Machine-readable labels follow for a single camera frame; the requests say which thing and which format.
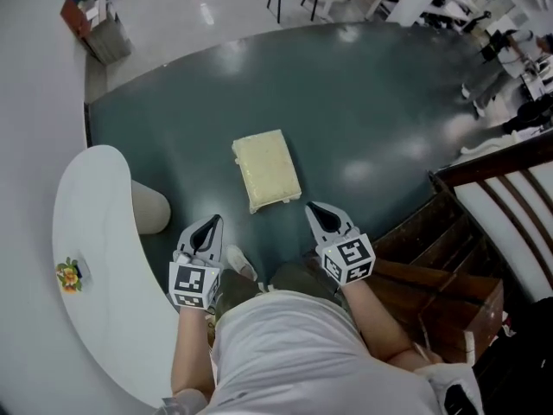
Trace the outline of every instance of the white shelf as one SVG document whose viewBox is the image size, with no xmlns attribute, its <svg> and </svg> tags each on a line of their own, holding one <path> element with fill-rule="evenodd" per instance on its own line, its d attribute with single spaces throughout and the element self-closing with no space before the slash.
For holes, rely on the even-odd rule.
<svg viewBox="0 0 553 415">
<path fill-rule="evenodd" d="M 385 6 L 386 10 L 388 9 L 388 6 L 385 5 L 387 3 L 388 5 L 392 5 L 391 8 L 393 9 L 397 3 L 390 3 L 390 2 L 383 2 L 382 4 Z M 468 22 L 470 20 L 470 17 L 467 16 L 461 9 L 461 6 L 453 1 L 447 1 L 446 4 L 442 8 L 438 8 L 437 6 L 431 4 L 424 12 L 428 12 L 429 14 L 434 14 L 436 16 L 445 16 L 448 18 L 453 18 L 455 20 L 461 20 L 462 22 Z"/>
</svg>

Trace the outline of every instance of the tabletop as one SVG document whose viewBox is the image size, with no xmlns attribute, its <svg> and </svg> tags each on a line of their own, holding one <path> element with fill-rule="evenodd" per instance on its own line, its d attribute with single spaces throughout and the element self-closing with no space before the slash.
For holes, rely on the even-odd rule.
<svg viewBox="0 0 553 415">
<path fill-rule="evenodd" d="M 130 185 L 129 166 L 111 146 L 73 159 L 54 206 L 54 264 L 67 257 L 86 263 L 82 292 L 61 291 L 69 318 L 105 372 L 156 407 L 171 395 L 178 314 L 144 255 Z"/>
<path fill-rule="evenodd" d="M 544 96 L 547 91 L 543 85 L 542 79 L 539 75 L 532 75 L 531 73 L 523 73 L 520 78 L 526 85 L 528 93 L 530 94 L 532 100 L 537 100 L 540 97 Z"/>
</svg>

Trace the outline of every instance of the shoe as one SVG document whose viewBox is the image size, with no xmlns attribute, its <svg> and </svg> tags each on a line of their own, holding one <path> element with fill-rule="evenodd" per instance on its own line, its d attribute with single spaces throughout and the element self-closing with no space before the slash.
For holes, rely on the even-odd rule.
<svg viewBox="0 0 553 415">
<path fill-rule="evenodd" d="M 476 100 L 473 101 L 473 106 L 474 106 L 474 109 L 476 109 L 479 117 L 486 116 L 486 113 L 484 112 L 484 110 L 476 104 Z"/>
<path fill-rule="evenodd" d="M 470 97 L 470 92 L 465 87 L 465 85 L 461 85 L 461 94 L 465 99 L 468 99 Z"/>
<path fill-rule="evenodd" d="M 245 257 L 240 248 L 235 245 L 226 247 L 226 261 L 231 265 L 231 268 L 242 275 L 244 269 L 250 272 L 253 281 L 257 280 L 257 272 Z"/>
</svg>

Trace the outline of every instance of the floor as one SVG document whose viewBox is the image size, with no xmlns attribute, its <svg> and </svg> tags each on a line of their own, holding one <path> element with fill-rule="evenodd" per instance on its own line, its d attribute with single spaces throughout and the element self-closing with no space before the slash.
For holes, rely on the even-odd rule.
<svg viewBox="0 0 553 415">
<path fill-rule="evenodd" d="M 121 150 L 133 178 L 171 203 L 168 228 L 143 238 L 162 287 L 181 230 L 210 214 L 223 217 L 224 243 L 243 247 L 267 278 L 314 246 L 306 201 L 344 208 L 378 237 L 429 198 L 428 170 L 489 137 L 495 120 L 475 121 L 459 94 L 475 53 L 456 33 L 383 22 L 255 35 L 94 102 L 92 141 Z M 250 215 L 232 141 L 274 129 L 302 198 Z"/>
<path fill-rule="evenodd" d="M 220 43 L 264 32 L 296 28 L 323 21 L 309 20 L 311 3 L 283 0 L 281 24 L 277 0 L 271 11 L 267 0 L 112 0 L 133 44 L 132 54 L 107 68 L 107 90 L 166 65 L 184 55 Z M 335 21 L 364 19 L 371 2 L 336 3 L 330 13 Z"/>
</svg>

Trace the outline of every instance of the khaki pants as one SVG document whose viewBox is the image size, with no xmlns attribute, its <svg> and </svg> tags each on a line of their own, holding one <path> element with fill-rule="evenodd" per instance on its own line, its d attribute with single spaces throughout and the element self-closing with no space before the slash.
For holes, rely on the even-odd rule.
<svg viewBox="0 0 553 415">
<path fill-rule="evenodd" d="M 218 321 L 228 310 L 260 295 L 257 284 L 233 269 L 221 273 L 219 298 L 215 304 L 215 319 Z M 301 265 L 287 263 L 278 268 L 270 285 L 280 291 L 295 291 L 315 298 L 324 298 L 341 305 L 333 293 L 324 287 L 311 271 Z"/>
<path fill-rule="evenodd" d="M 479 108 L 486 109 L 490 100 L 511 80 L 512 76 L 496 58 L 476 67 L 465 82 L 465 87 L 470 92 L 471 101 L 476 101 Z"/>
</svg>

